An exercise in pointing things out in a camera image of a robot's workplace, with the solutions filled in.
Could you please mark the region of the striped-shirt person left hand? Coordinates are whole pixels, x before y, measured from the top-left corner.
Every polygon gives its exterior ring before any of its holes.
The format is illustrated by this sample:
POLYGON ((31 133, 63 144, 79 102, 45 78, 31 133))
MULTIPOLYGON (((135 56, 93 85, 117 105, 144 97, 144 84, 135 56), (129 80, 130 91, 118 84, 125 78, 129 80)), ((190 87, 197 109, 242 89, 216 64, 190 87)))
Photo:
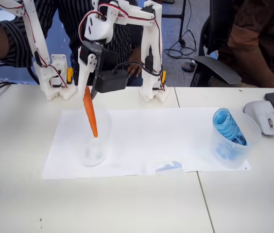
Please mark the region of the striped-shirt person left hand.
POLYGON ((136 47, 133 51, 131 56, 128 59, 128 62, 130 62, 130 64, 127 67, 127 72, 129 74, 129 78, 133 77, 134 75, 136 75, 136 77, 138 78, 142 68, 138 65, 138 63, 142 63, 141 61, 141 46, 136 47))

